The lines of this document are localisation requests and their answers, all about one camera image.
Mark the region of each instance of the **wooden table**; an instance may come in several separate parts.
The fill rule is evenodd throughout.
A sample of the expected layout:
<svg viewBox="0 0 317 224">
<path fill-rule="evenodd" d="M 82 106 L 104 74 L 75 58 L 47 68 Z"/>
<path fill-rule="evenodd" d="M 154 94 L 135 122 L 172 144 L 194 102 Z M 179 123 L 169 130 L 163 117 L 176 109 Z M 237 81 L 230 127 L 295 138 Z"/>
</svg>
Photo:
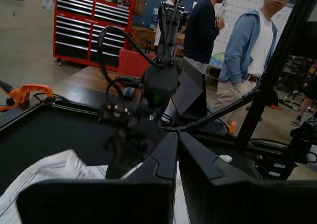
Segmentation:
<svg viewBox="0 0 317 224">
<path fill-rule="evenodd" d="M 135 31 L 135 37 L 138 40 L 138 44 L 141 48 L 144 48 L 146 46 L 146 42 L 144 41 L 144 39 L 146 40 L 152 40 L 154 41 L 155 39 L 155 33 L 156 33 L 156 29 L 154 31 L 145 28 L 145 27 L 139 27 L 139 26 L 133 26 L 132 29 Z M 185 34 L 182 33 L 178 33 L 177 37 L 176 37 L 176 45 L 184 45 L 184 40 L 185 40 Z M 154 44 L 151 45 L 151 50 L 154 50 Z M 174 52 L 173 54 L 176 53 L 176 55 L 178 56 L 184 56 L 183 50 L 181 49 L 181 47 L 179 47 L 178 49 L 174 48 Z"/>
<path fill-rule="evenodd" d="M 129 76 L 112 71 L 107 72 L 112 80 L 119 76 Z M 124 90 L 124 85 L 121 83 L 117 83 L 117 85 L 122 91 Z M 100 69 L 87 66 L 81 71 L 54 85 L 52 90 L 55 94 L 62 95 L 73 102 L 98 107 L 104 102 L 107 86 L 108 82 L 102 75 Z M 140 99 L 141 92 L 142 89 L 137 89 L 136 99 Z M 109 93 L 118 94 L 113 87 L 111 87 Z"/>
</svg>

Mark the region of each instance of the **sign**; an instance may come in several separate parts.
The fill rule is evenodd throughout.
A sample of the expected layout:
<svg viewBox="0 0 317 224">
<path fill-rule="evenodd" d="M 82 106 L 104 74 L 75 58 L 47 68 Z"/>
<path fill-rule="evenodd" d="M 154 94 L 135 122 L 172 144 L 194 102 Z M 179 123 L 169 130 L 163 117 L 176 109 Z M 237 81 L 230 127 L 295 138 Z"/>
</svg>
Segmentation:
<svg viewBox="0 0 317 224">
<path fill-rule="evenodd" d="M 158 10 L 158 8 L 153 8 L 153 14 L 155 14 L 155 15 L 158 15 L 159 14 L 159 12 L 158 12 L 159 10 Z"/>
</svg>

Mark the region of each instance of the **black sweater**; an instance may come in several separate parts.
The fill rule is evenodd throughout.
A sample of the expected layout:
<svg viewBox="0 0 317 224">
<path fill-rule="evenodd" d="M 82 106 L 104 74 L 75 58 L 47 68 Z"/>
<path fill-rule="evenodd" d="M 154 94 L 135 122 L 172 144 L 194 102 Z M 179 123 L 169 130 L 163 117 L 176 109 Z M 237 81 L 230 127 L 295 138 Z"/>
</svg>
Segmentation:
<svg viewBox="0 0 317 224">
<path fill-rule="evenodd" d="M 184 42 L 185 57 L 209 64 L 213 42 L 219 33 L 213 4 L 210 0 L 202 0 L 190 14 Z"/>
</svg>

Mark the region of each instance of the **red tool chest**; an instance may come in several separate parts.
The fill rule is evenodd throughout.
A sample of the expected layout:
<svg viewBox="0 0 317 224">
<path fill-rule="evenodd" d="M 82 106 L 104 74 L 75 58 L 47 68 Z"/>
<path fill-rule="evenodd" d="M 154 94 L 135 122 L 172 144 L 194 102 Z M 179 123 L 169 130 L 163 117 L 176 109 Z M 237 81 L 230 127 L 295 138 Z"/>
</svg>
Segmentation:
<svg viewBox="0 0 317 224">
<path fill-rule="evenodd" d="M 117 26 L 129 33 L 137 8 L 143 8 L 137 5 L 138 1 L 56 0 L 53 54 L 57 58 L 56 64 L 62 65 L 62 60 L 66 60 L 99 67 L 99 33 L 108 25 Z M 128 47 L 128 42 L 123 36 L 107 33 L 103 50 L 106 68 L 118 71 L 119 51 Z"/>
</svg>

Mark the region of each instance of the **blue hoodie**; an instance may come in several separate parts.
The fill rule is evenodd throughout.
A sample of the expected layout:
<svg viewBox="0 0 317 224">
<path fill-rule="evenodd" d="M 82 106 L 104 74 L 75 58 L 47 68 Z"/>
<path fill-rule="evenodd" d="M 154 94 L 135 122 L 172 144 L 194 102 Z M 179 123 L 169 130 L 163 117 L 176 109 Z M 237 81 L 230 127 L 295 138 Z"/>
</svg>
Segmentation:
<svg viewBox="0 0 317 224">
<path fill-rule="evenodd" d="M 233 84 L 238 84 L 248 79 L 248 67 L 253 62 L 251 52 L 259 34 L 260 16 L 258 11 L 247 12 L 238 19 L 226 48 L 219 82 L 230 81 Z M 264 71 L 266 71 L 273 56 L 276 37 L 277 27 L 273 23 L 273 41 L 267 55 Z"/>
</svg>

